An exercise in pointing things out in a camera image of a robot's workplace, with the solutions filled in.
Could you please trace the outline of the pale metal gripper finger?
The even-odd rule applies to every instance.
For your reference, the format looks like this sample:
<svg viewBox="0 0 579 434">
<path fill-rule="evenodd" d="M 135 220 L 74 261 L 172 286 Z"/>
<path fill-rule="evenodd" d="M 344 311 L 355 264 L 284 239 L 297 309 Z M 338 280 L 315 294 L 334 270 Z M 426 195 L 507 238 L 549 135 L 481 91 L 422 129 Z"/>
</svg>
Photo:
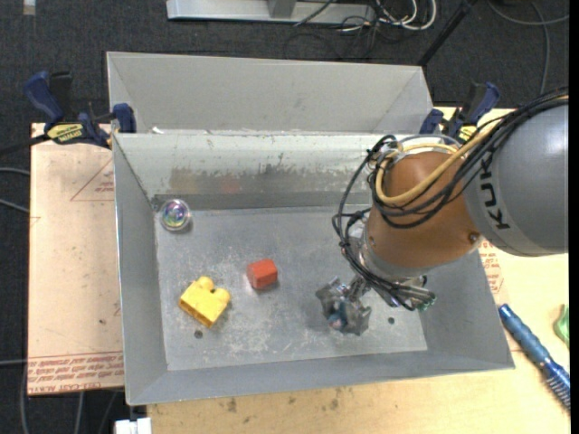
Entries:
<svg viewBox="0 0 579 434">
<path fill-rule="evenodd" d="M 338 308 L 349 293 L 349 286 L 338 277 L 333 278 L 315 293 L 323 308 Z"/>
<path fill-rule="evenodd" d="M 353 303 L 340 303 L 337 309 L 335 328 L 343 334 L 360 336 L 369 327 L 371 307 L 357 307 Z"/>
</svg>

